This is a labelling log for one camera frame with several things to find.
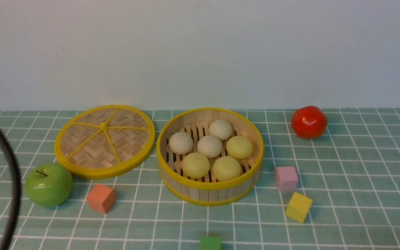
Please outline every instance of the orange block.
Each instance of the orange block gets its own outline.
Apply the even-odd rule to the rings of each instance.
[[[116,201],[115,191],[104,185],[97,184],[86,197],[86,200],[90,208],[107,214]]]

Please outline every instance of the yellow rim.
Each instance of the yellow rim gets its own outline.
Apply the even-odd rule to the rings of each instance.
[[[68,158],[62,154],[62,151],[60,149],[61,140],[62,140],[62,137],[63,137],[65,131],[70,126],[72,126],[74,124],[78,124],[75,121],[79,120],[80,118],[84,117],[85,115],[90,114],[95,111],[102,110],[102,109],[117,109],[116,111],[118,111],[119,109],[126,109],[126,110],[130,110],[132,112],[139,114],[145,120],[146,125],[148,126],[148,128],[145,128],[145,130],[148,130],[148,132],[149,132],[148,140],[144,144],[143,148],[136,155],[134,155],[129,160],[127,160],[123,163],[121,162],[120,164],[112,166],[112,167],[101,168],[101,169],[89,169],[89,168],[84,168],[84,167],[75,165],[74,163],[71,163],[68,160]],[[106,124],[108,124],[108,122],[112,119],[112,117],[115,115],[116,111],[114,112],[113,115],[111,115],[111,117],[106,122]],[[99,128],[98,125],[89,125],[89,126]],[[129,128],[129,127],[110,127],[108,129],[115,129],[115,128]],[[131,129],[143,130],[143,128],[131,128]],[[98,132],[96,132],[94,134],[94,136],[99,133],[107,133],[107,132],[104,131],[102,128],[100,128],[100,130],[98,130]],[[84,144],[86,142],[88,142],[91,138],[87,139],[80,147],[84,146]],[[112,141],[110,140],[110,137],[107,136],[107,138],[108,138],[108,141],[111,144],[111,146],[113,146]],[[141,164],[151,153],[152,148],[154,146],[154,140],[155,140],[154,124],[152,123],[152,120],[144,112],[142,112],[139,109],[129,107],[129,106],[109,105],[109,106],[101,106],[101,107],[97,107],[97,108],[85,111],[85,112],[77,115],[73,119],[71,119],[68,123],[66,123],[66,125],[60,130],[60,132],[57,135],[57,139],[55,140],[55,144],[54,144],[54,151],[55,151],[55,156],[57,157],[57,161],[62,166],[65,166],[72,174],[76,174],[85,179],[106,179],[106,178],[118,176],[120,174],[124,174],[124,173],[134,169],[139,164]],[[115,154],[116,158],[118,159],[116,150],[114,150],[114,154]]]
[[[182,199],[184,201],[187,201],[189,203],[195,204],[195,205],[199,205],[199,206],[223,206],[226,204],[230,204],[233,203],[235,201],[240,200],[241,198],[245,197],[248,193],[250,193],[253,188],[256,186],[257,181],[259,180],[260,175],[257,177],[257,180],[254,182],[254,184],[244,193],[240,194],[239,196],[236,196],[234,198],[225,200],[225,201],[199,201],[199,200],[194,200],[192,198],[189,198],[187,196],[184,196],[180,193],[178,193],[175,189],[173,189],[170,185],[168,185],[167,182],[165,182],[165,180],[163,179],[163,177],[161,177],[163,183],[165,184],[165,186],[168,188],[169,191],[171,191],[171,193],[173,193],[176,197],[178,197],[179,199]]]
[[[227,112],[229,114],[233,114],[235,116],[238,116],[239,118],[243,119],[245,122],[247,122],[256,132],[257,132],[257,136],[259,137],[260,140],[260,144],[262,145],[261,149],[260,149],[260,156],[259,158],[255,161],[255,166],[254,168],[251,168],[248,172],[246,172],[245,174],[240,175],[239,177],[232,179],[232,180],[228,180],[225,182],[197,182],[197,181],[193,181],[193,180],[189,180],[177,173],[175,173],[169,166],[168,164],[166,164],[165,160],[163,159],[161,153],[160,153],[160,142],[161,142],[161,138],[162,135],[164,134],[165,130],[168,128],[168,126],[171,125],[171,123],[173,123],[176,119],[178,119],[181,116],[190,114],[190,113],[194,113],[194,112],[198,112],[198,111],[204,111],[204,110],[216,110],[216,111],[221,111],[221,112]],[[218,108],[202,108],[202,109],[193,109],[193,110],[189,110],[186,112],[183,112],[179,115],[177,115],[176,117],[174,117],[173,119],[171,119],[162,129],[160,135],[158,136],[157,139],[157,159],[158,162],[160,164],[160,166],[162,166],[163,171],[165,171],[172,179],[175,179],[176,181],[178,181],[179,183],[192,187],[192,188],[196,188],[196,189],[201,189],[201,190],[220,190],[220,189],[226,189],[226,188],[230,188],[233,187],[235,185],[238,185],[240,183],[245,182],[246,180],[248,180],[259,168],[260,165],[262,163],[263,160],[263,154],[264,154],[264,147],[263,147],[263,139],[262,139],[262,135],[260,134],[259,130],[254,126],[254,124],[252,124],[248,119],[246,119],[244,116],[236,113],[236,112],[232,112],[230,110],[226,110],[226,109],[218,109]]]

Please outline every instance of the green block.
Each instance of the green block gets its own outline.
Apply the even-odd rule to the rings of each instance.
[[[221,250],[222,239],[219,237],[202,236],[200,241],[201,250]]]

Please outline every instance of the pink block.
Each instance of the pink block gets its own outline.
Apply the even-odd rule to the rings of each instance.
[[[276,185],[280,191],[293,190],[298,182],[294,166],[276,167]]]

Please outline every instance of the apple stem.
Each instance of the apple stem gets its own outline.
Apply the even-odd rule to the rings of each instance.
[[[43,176],[46,176],[47,177],[47,174],[44,174],[44,173],[42,173],[42,172],[40,172],[40,171],[36,171],[37,173],[40,173],[40,174],[42,174]]]

